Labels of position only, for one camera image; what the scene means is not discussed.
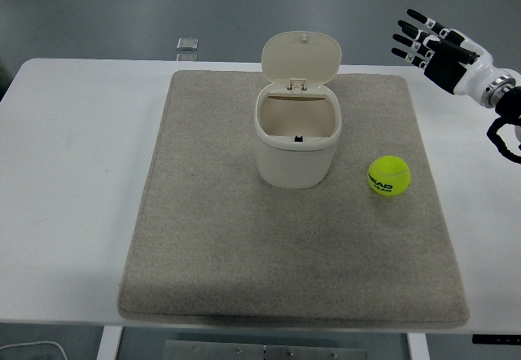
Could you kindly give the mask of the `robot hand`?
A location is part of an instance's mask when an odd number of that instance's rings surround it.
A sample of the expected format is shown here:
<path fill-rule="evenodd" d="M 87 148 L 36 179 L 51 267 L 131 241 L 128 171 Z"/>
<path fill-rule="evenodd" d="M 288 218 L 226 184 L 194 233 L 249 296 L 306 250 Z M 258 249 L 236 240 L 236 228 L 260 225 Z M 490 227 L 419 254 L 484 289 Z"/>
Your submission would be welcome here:
<path fill-rule="evenodd" d="M 413 24 L 400 20 L 401 33 L 392 38 L 402 48 L 392 53 L 422 70 L 423 75 L 449 94 L 467 95 L 485 108 L 494 108 L 512 94 L 516 80 L 493 64 L 492 55 L 468 36 L 418 11 L 407 14 Z"/>

